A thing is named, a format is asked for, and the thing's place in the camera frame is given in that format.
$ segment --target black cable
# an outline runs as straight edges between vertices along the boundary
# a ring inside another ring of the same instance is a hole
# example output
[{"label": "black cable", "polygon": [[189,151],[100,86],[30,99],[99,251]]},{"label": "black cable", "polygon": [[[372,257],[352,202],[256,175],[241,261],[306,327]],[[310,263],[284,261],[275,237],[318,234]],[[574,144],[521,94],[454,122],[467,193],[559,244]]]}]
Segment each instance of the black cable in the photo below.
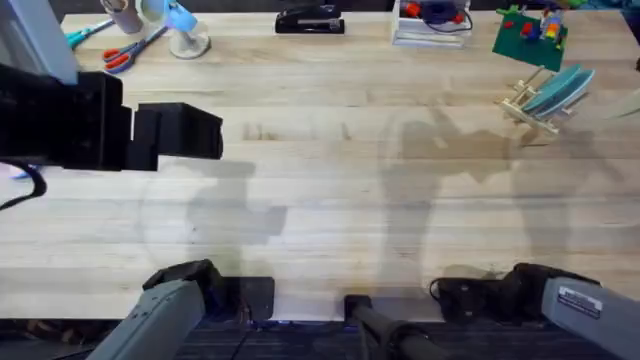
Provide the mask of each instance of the black cable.
[{"label": "black cable", "polygon": [[238,356],[238,353],[240,352],[240,349],[242,349],[242,345],[244,345],[244,342],[247,341],[247,338],[249,338],[250,333],[251,333],[251,330],[244,333],[244,335],[242,336],[242,339],[240,339],[240,342],[238,343],[238,345],[236,345],[236,348],[233,351],[233,354],[231,354],[231,357],[229,358],[229,360],[235,360],[236,356]]},{"label": "black cable", "polygon": [[431,297],[433,298],[433,300],[435,301],[440,301],[440,297],[436,296],[433,293],[433,285],[435,285],[438,281],[440,280],[440,278],[435,278],[433,279],[430,283],[429,283],[429,295],[431,295]]},{"label": "black cable", "polygon": [[466,28],[462,28],[462,29],[452,29],[452,30],[442,30],[442,29],[438,29],[436,27],[433,27],[433,25],[431,25],[429,22],[427,22],[426,19],[424,19],[424,24],[427,25],[431,30],[440,32],[440,33],[446,33],[446,34],[451,34],[451,33],[456,33],[456,32],[460,32],[460,31],[470,31],[473,29],[473,20],[471,20],[471,15],[467,12],[466,9],[462,9],[462,11],[464,12],[464,16],[469,19],[469,27]]},{"label": "black cable", "polygon": [[50,358],[49,360],[63,360],[63,359],[68,359],[70,357],[74,357],[74,356],[78,356],[78,355],[82,355],[82,354],[86,354],[88,352],[92,352],[93,350],[95,350],[95,347],[89,348],[89,349],[84,349],[84,350],[80,350],[80,351],[76,351],[73,352],[71,354],[67,354],[67,355],[61,355],[61,356],[57,356],[54,358]]},{"label": "black cable", "polygon": [[18,169],[24,171],[27,175],[29,175],[29,177],[33,181],[33,191],[31,192],[31,194],[19,196],[17,198],[8,200],[4,204],[0,205],[0,211],[16,206],[23,201],[40,197],[47,192],[47,182],[44,181],[44,178],[42,177],[40,172],[32,168],[31,166],[29,166],[29,164],[22,161],[15,161],[15,160],[9,160],[9,159],[0,159],[0,162],[17,167]]}]

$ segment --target green lego baseplate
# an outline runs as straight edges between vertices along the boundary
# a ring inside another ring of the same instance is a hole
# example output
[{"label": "green lego baseplate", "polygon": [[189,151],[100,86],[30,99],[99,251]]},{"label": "green lego baseplate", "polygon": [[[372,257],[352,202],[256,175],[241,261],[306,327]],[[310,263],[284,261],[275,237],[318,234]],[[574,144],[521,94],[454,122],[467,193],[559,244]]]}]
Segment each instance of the green lego baseplate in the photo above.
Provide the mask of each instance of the green lego baseplate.
[{"label": "green lego baseplate", "polygon": [[[513,26],[505,28],[505,23],[513,22]],[[540,19],[535,19],[518,13],[507,13],[502,19],[500,31],[493,45],[493,52],[510,57],[528,64],[543,65],[551,71],[560,70],[564,46],[557,49],[553,39],[543,37],[537,41],[528,41],[520,36],[520,31],[525,23],[532,23],[533,26],[540,26]],[[563,45],[567,41],[568,29],[562,26],[560,36],[564,38]]]}]

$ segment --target wooden table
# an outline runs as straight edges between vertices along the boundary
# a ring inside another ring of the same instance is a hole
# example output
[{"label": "wooden table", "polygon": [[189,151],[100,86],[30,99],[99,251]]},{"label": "wooden table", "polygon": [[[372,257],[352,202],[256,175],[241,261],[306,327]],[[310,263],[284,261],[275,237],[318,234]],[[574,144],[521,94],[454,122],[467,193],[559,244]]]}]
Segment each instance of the wooden table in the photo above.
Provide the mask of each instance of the wooden table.
[{"label": "wooden table", "polygon": [[[200,14],[212,49],[193,61],[163,37],[120,76],[125,102],[221,116],[224,160],[45,170],[46,197],[0,214],[0,317],[124,317],[153,272],[202,258],[273,276],[278,319],[338,319],[347,293],[419,317],[434,277],[519,261],[640,299],[640,125],[591,116],[640,84],[627,25],[618,12],[567,14],[565,65],[596,69],[591,96],[558,142],[522,149],[493,101],[533,67],[491,53],[498,15],[473,17],[465,50],[392,47],[383,13],[345,14],[346,36],[276,36],[275,14]],[[110,28],[77,58],[98,69],[103,49],[129,42]],[[7,198],[30,187],[0,184]]]}]

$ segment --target black stapler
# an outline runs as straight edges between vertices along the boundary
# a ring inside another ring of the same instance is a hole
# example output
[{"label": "black stapler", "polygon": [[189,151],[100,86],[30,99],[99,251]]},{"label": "black stapler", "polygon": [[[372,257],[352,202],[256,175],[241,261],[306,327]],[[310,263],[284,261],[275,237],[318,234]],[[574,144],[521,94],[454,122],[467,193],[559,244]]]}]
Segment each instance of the black stapler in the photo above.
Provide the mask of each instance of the black stapler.
[{"label": "black stapler", "polygon": [[301,6],[276,18],[278,34],[344,34],[342,12],[335,5]]}]

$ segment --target white label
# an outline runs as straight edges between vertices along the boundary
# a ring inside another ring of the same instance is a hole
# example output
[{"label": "white label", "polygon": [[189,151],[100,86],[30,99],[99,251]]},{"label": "white label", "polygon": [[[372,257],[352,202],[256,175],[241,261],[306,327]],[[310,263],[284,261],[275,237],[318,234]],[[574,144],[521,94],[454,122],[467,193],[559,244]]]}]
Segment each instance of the white label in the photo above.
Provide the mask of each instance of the white label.
[{"label": "white label", "polygon": [[558,301],[595,319],[600,318],[603,307],[602,301],[566,286],[561,286],[558,289]]}]

